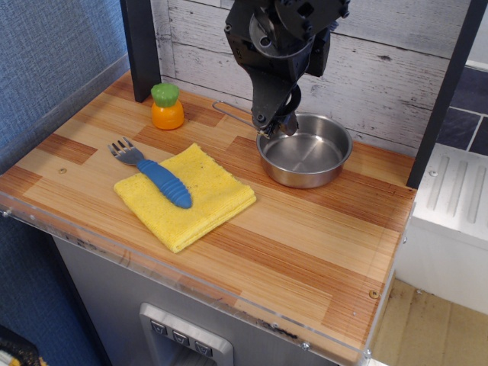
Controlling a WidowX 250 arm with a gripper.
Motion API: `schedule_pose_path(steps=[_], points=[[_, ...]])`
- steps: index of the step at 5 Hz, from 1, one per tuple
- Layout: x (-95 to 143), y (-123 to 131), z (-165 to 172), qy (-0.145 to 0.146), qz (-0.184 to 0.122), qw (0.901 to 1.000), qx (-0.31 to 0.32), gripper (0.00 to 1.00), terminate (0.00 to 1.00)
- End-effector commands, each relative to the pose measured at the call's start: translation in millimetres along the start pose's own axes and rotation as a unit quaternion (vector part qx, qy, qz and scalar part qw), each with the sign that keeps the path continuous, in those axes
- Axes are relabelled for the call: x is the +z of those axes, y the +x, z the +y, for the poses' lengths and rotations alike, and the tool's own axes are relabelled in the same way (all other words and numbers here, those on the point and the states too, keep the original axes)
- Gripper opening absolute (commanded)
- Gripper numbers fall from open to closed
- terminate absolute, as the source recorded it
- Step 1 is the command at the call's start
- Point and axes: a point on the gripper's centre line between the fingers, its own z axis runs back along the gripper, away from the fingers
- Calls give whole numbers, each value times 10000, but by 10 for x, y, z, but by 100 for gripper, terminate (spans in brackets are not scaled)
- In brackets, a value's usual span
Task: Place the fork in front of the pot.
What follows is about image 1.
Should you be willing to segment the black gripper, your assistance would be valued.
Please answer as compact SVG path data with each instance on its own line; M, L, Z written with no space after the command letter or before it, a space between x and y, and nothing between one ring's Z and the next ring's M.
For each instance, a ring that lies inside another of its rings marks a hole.
M272 44L262 48L245 41L240 46L240 66L252 81L252 122L259 136L297 132L295 111L301 100L297 82L308 68L310 50L308 43L291 53L277 51Z

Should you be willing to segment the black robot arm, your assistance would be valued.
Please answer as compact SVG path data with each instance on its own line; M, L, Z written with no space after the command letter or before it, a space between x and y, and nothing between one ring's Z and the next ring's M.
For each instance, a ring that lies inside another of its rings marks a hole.
M331 33L349 3L236 1L224 32L236 62L252 82L252 124L259 134L288 136L298 129L299 79L323 75Z

